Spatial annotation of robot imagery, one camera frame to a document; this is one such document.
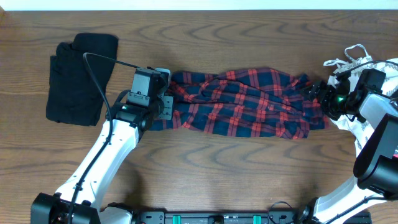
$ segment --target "black cloth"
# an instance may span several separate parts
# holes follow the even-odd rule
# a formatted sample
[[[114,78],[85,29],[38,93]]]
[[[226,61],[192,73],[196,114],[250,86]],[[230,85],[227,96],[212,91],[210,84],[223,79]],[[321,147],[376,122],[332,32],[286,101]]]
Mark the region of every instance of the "black cloth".
[[[51,121],[95,126],[103,99],[86,71],[83,54],[90,52],[116,59],[118,38],[109,34],[77,34],[73,43],[60,43],[57,56],[50,57],[50,90],[46,117]],[[114,62],[87,55],[88,63],[103,91]]]

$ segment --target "white backdrop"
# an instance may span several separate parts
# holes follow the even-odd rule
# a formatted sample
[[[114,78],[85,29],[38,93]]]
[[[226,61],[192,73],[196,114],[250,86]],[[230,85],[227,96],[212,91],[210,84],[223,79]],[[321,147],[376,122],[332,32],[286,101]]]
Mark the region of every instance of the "white backdrop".
[[[6,11],[398,9],[398,0],[0,0]]]

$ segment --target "white fabric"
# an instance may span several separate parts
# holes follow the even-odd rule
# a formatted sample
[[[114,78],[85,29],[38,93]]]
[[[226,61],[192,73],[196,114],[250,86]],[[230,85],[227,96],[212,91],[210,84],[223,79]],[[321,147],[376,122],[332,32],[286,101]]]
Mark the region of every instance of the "white fabric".
[[[347,50],[353,49],[355,47],[361,47],[364,50],[365,57],[363,58],[360,57],[357,59],[350,57],[347,53]],[[334,74],[336,74],[343,71],[347,71],[362,63],[372,61],[372,57],[367,53],[365,47],[361,44],[356,44],[354,46],[347,47],[344,52],[345,55],[351,60],[350,62],[345,62],[337,58],[334,60],[326,61],[323,64],[323,66],[336,65],[337,69],[333,72]],[[398,63],[398,58],[390,59],[389,61]],[[384,84],[381,88],[384,95],[391,96],[396,90],[398,90],[398,66],[389,63],[376,63],[376,64],[364,65],[351,72],[351,76],[348,78],[351,82],[350,91],[353,91],[355,89],[356,83],[358,82],[362,70],[366,68],[375,68],[377,70],[386,73],[386,79],[384,80]],[[336,86],[336,84],[338,84],[336,77],[330,76],[328,84]],[[331,122],[335,123],[339,129],[351,131],[355,135],[356,156],[358,156],[363,146],[366,144],[366,142],[374,132],[374,129],[369,125],[368,122],[362,124],[357,119],[351,122],[349,121],[347,116],[340,116],[339,120],[337,121],[332,120]]]

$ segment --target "black cable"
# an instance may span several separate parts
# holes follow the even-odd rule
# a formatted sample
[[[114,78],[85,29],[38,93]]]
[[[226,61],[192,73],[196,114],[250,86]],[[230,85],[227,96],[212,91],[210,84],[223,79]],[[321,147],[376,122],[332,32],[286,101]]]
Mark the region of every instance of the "black cable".
[[[105,56],[102,56],[102,55],[88,53],[88,52],[83,54],[83,61],[85,63],[86,70],[87,70],[88,74],[90,75],[91,79],[93,80],[94,84],[98,88],[98,91],[99,91],[99,93],[102,96],[102,99],[104,99],[106,109],[108,110],[109,134],[108,134],[108,137],[106,137],[105,142],[102,145],[101,149],[99,149],[99,151],[97,152],[97,154],[95,155],[93,160],[88,164],[87,168],[85,169],[85,171],[81,175],[80,180],[76,183],[75,191],[73,193],[72,200],[70,202],[70,208],[69,208],[69,213],[68,213],[68,224],[72,224],[73,209],[75,208],[77,195],[78,195],[78,193],[79,193],[79,191],[81,189],[81,185],[83,184],[88,172],[93,167],[93,165],[96,162],[96,160],[99,158],[101,153],[104,151],[105,147],[108,145],[108,143],[111,144],[111,138],[112,138],[112,133],[113,133],[113,119],[112,119],[112,114],[111,114],[111,107],[109,105],[108,99],[105,96],[104,91],[101,88],[100,83],[98,82],[97,78],[95,77],[90,65],[88,64],[87,55],[94,55],[94,56],[97,56],[97,57],[102,57],[102,58],[108,59],[108,60],[110,60],[112,62],[119,63],[121,65],[126,65],[128,67],[138,68],[138,66],[136,66],[136,65],[131,65],[131,64],[125,63],[125,62],[120,62],[120,61],[115,60],[113,58],[105,57]]]
[[[351,68],[351,69],[349,69],[347,71],[343,71],[341,73],[338,73],[338,74],[336,74],[336,77],[337,78],[342,77],[343,75],[345,75],[345,74],[347,74],[349,72],[352,72],[353,70],[356,70],[357,68],[362,67],[362,66],[367,65],[367,64],[370,64],[370,63],[390,63],[392,65],[397,65],[398,66],[398,63],[390,62],[388,60],[373,60],[373,61],[370,61],[370,62],[362,63],[361,65],[357,65],[357,66],[355,66],[355,67],[353,67],[353,68]]]
[[[293,210],[293,208],[292,208],[287,202],[284,202],[284,201],[278,201],[278,202],[275,202],[274,204],[272,204],[271,207],[268,209],[268,219],[269,219],[273,224],[279,224],[279,223],[274,222],[274,217],[269,216],[269,213],[271,212],[271,209],[272,209],[275,205],[278,205],[278,204],[280,204],[280,203],[283,203],[283,204],[289,206],[289,207]]]
[[[326,222],[325,224],[331,224],[332,222],[336,221],[337,219],[347,215],[348,213],[352,212],[353,210],[357,209],[359,206],[368,203],[370,200],[386,200],[386,201],[395,201],[398,198],[384,198],[384,197],[367,197],[364,198],[362,201],[358,202],[356,205],[352,206],[351,208],[345,210],[343,213],[341,214],[337,214],[334,218],[332,218],[331,220],[329,220],[328,222]]]

